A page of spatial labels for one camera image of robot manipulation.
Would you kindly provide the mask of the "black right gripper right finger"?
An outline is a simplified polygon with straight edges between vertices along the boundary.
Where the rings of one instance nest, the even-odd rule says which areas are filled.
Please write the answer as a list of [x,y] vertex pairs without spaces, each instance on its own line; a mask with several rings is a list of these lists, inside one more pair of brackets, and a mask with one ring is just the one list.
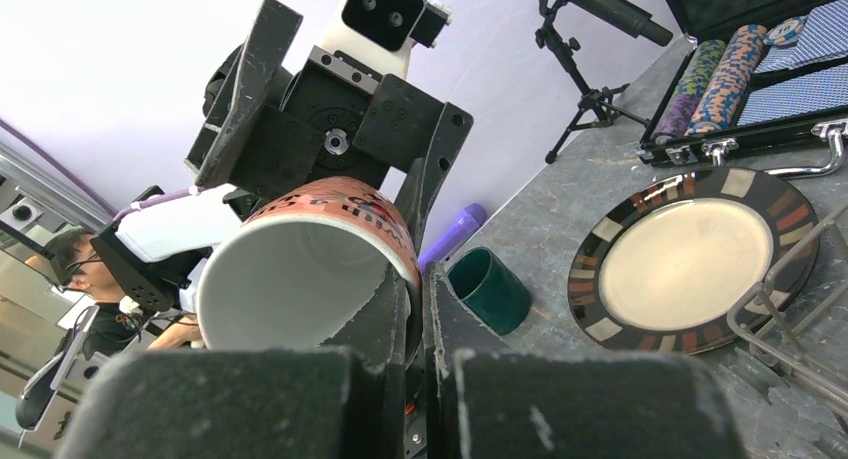
[[717,381],[676,354],[510,349],[462,305],[444,268],[423,279],[431,458],[742,458]]

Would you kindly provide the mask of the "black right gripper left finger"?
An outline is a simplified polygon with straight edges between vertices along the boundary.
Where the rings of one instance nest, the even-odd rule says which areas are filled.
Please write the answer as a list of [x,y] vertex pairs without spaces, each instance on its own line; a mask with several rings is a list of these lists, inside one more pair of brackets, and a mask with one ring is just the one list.
[[98,373],[61,458],[401,458],[404,282],[387,270],[325,346],[127,353]]

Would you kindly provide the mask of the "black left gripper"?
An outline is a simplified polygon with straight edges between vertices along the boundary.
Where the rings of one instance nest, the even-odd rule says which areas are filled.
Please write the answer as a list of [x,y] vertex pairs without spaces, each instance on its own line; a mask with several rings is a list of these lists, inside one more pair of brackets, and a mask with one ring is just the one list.
[[282,62],[302,16],[264,0],[242,48],[209,80],[205,121],[186,163],[195,185],[234,185],[266,201],[306,183],[350,176],[379,188],[405,174],[394,204],[415,248],[473,126],[473,117],[393,75],[357,75],[344,63]]

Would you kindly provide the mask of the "dark green mug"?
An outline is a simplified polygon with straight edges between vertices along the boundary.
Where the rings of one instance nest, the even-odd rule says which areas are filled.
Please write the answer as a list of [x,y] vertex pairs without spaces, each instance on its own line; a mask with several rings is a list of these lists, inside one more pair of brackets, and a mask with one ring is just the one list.
[[490,249],[469,250],[448,271],[458,299],[498,335],[515,330],[527,317],[532,294]]

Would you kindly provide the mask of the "orange mug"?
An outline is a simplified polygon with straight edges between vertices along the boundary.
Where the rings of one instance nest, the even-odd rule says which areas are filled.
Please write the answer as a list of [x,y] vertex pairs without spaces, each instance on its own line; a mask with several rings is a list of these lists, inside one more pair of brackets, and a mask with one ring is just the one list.
[[388,271],[410,314],[421,272],[398,208],[351,177],[313,181],[215,247],[195,297],[202,339],[210,350],[315,347],[365,307]]

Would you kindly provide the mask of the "dark striped plate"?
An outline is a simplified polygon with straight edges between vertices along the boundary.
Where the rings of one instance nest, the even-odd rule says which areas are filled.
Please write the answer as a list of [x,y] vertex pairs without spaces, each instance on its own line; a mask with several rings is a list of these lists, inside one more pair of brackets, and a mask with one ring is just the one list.
[[804,287],[819,247],[800,245],[818,222],[793,185],[763,171],[720,167],[639,190],[580,244],[567,300],[577,326],[608,349],[697,354],[731,342],[727,314],[779,260],[773,291],[739,320],[765,322]]

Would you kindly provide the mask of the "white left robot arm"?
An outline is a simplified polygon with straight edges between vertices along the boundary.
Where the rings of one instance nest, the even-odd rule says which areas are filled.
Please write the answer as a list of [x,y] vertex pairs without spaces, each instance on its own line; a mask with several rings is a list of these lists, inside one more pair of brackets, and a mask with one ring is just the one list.
[[297,73],[283,60],[301,16],[262,2],[245,39],[206,88],[205,120],[187,166],[189,189],[148,189],[92,241],[119,284],[164,311],[237,225],[303,185],[349,176],[378,188],[391,169],[406,178],[396,205],[414,249],[472,117],[405,78],[415,46],[449,24],[429,0],[345,0],[335,27]]

